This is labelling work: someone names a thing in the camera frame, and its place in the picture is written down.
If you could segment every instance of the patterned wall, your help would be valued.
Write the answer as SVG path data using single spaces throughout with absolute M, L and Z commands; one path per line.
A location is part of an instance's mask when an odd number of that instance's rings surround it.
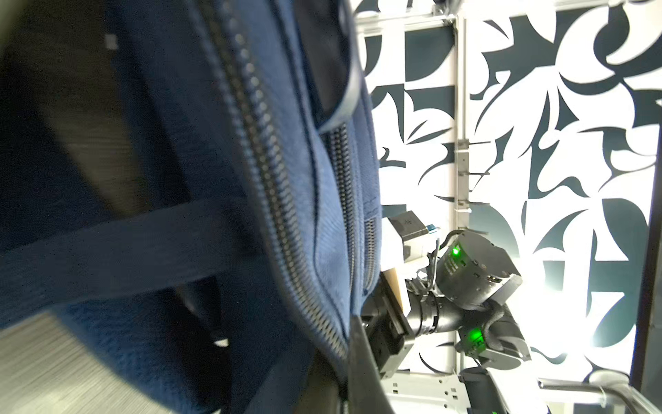
M 662 0 L 541 9 L 467 30 L 471 171 L 484 173 L 471 180 L 471 226 L 526 279 L 509 304 L 536 372 L 628 372 L 662 119 Z M 394 26 L 363 43 L 385 214 L 411 209 L 447 227 L 452 29 Z

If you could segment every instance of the blue strap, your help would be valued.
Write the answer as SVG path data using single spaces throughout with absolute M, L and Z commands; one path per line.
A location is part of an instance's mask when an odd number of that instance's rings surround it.
M 53 305 L 123 297 L 227 270 L 248 246 L 241 201 L 201 200 L 0 254 L 0 329 Z

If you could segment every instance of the zipper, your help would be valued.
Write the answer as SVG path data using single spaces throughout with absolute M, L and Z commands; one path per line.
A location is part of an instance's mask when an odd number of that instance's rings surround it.
M 365 222 L 365 280 L 363 281 L 363 289 L 367 290 L 372 286 L 373 278 L 375 277 L 375 253 L 377 253 L 377 243 L 375 242 L 375 230 L 377 224 L 376 217 Z
M 321 347 L 330 352 L 328 356 L 335 357 L 343 366 L 348 360 L 348 344 L 311 294 L 314 292 L 312 270 L 305 260 L 279 132 L 271 122 L 269 105 L 246 38 L 240 32 L 230 2 L 223 1 L 218 9 L 210 0 L 197 0 L 197 4 L 214 52 L 224 68 L 226 79 L 219 80 L 219 89 L 224 100 L 230 103 L 236 138 L 246 161 L 248 183 L 267 221 L 269 245 L 279 276 L 286 284 L 285 289 L 292 293 L 283 295 L 283 299 L 299 310 L 304 324 L 322 337 Z
M 352 158 L 350 156 L 350 139 L 347 134 L 347 124 L 327 132 L 326 147 L 331 159 L 342 218 L 345 222 L 345 233 L 347 234 L 347 254 L 350 262 L 350 291 L 354 287 L 354 272 L 356 268 L 356 229 L 354 226 L 355 197 L 354 184 L 352 182 Z

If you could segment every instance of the abstract pattern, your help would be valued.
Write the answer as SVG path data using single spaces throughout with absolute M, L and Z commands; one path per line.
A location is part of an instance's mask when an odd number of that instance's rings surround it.
M 406 7 L 354 3 L 360 13 Z M 630 369 L 662 119 L 661 34 L 662 0 L 467 24 L 471 227 L 506 248 L 526 279 L 509 304 L 540 377 Z M 455 192 L 452 29 L 394 24 L 360 48 L 385 215 L 413 210 L 444 232 Z

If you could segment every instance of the blue backpack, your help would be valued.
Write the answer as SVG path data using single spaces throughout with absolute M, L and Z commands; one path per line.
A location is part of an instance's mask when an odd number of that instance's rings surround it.
M 292 412 L 315 361 L 330 400 L 376 409 L 379 162 L 348 5 L 109 0 L 107 26 L 152 211 L 114 219 L 5 76 L 0 328 L 51 309 L 183 413 Z

